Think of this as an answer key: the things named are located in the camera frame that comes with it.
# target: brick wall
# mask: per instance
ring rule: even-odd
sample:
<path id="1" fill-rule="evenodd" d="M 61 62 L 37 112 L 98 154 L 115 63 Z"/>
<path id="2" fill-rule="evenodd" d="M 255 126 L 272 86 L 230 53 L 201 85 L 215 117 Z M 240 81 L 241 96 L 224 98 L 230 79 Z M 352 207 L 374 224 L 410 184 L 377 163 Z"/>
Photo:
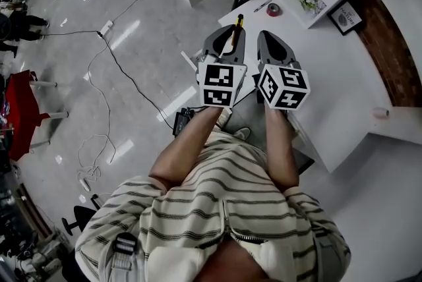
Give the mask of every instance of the brick wall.
<path id="1" fill-rule="evenodd" d="M 422 107 L 422 84 L 409 48 L 381 0 L 350 0 L 365 27 L 358 35 L 368 49 L 394 106 Z"/>

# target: zipper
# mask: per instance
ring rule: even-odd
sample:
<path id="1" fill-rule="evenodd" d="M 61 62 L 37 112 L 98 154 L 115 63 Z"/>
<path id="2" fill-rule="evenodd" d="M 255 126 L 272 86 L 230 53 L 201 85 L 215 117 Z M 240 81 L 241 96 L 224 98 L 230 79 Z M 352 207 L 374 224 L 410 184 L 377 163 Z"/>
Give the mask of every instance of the zipper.
<path id="1" fill-rule="evenodd" d="M 224 200 L 223 200 L 223 214 L 224 214 L 224 232 L 223 232 L 223 234 L 221 234 L 218 238 L 216 238 L 214 240 L 200 244 L 197 248 L 205 249 L 205 248 L 214 246 L 215 244 L 219 243 L 224 238 L 225 235 L 231 235 L 231 236 L 235 237 L 237 240 L 245 241 L 245 242 L 249 242 L 249 243 L 262 244 L 262 243 L 266 242 L 266 240 L 258 239 L 256 237 L 250 237 L 250 236 L 247 236 L 247 235 L 238 235 L 238 234 L 234 233 L 233 231 L 231 231 L 230 223 L 229 223 L 229 216 L 226 214 L 226 203 L 225 203 Z"/>
<path id="2" fill-rule="evenodd" d="M 264 243 L 264 240 L 258 239 L 256 237 L 250 237 L 247 235 L 238 235 L 234 231 L 231 231 L 230 223 L 229 223 L 229 216 L 226 214 L 226 205 L 225 201 L 223 200 L 223 212 L 224 212 L 224 233 L 228 235 L 234 236 L 237 240 L 255 243 L 255 244 L 261 244 Z"/>

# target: red tape roll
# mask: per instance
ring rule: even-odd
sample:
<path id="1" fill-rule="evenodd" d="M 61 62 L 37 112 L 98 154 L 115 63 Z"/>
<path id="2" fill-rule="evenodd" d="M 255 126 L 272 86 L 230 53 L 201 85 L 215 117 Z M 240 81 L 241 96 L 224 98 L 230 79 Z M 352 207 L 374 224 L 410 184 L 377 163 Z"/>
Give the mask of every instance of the red tape roll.
<path id="1" fill-rule="evenodd" d="M 266 13 L 270 15 L 271 17 L 276 17 L 280 15 L 281 9 L 277 4 L 270 3 L 268 7 L 266 8 Z"/>

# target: person in background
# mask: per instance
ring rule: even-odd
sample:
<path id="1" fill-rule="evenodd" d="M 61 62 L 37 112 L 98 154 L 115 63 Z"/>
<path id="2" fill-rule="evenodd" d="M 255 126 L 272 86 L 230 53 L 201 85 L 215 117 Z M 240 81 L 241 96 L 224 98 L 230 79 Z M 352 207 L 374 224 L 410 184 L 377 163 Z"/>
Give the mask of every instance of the person in background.
<path id="1" fill-rule="evenodd" d="M 49 22 L 43 18 L 27 15 L 19 3 L 0 3 L 0 51 L 12 51 L 16 57 L 18 47 L 7 45 L 4 41 L 36 41 L 43 40 L 40 31 L 30 31 L 30 26 L 49 28 Z"/>
<path id="2" fill-rule="evenodd" d="M 283 113 L 265 107 L 266 154 L 246 143 L 249 129 L 217 128 L 227 116 L 197 113 L 147 177 L 97 211 L 75 247 L 89 280 L 340 281 L 349 247 L 299 188 Z"/>

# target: shoe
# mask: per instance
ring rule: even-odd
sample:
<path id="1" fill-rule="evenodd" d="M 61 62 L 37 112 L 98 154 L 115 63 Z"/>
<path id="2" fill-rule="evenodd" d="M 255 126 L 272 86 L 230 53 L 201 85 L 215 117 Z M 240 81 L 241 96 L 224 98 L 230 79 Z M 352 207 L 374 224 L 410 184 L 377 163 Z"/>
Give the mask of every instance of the shoe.
<path id="1" fill-rule="evenodd" d="M 220 128 L 224 128 L 227 122 L 229 121 L 231 113 L 229 113 L 226 109 L 222 111 L 222 114 L 218 117 L 217 126 Z"/>
<path id="2" fill-rule="evenodd" d="M 246 140 L 249 138 L 250 135 L 251 135 L 251 129 L 249 127 L 243 127 L 240 130 L 237 130 L 236 132 L 233 133 L 234 137 L 236 137 L 237 139 L 243 140 L 244 142 L 246 142 Z"/>

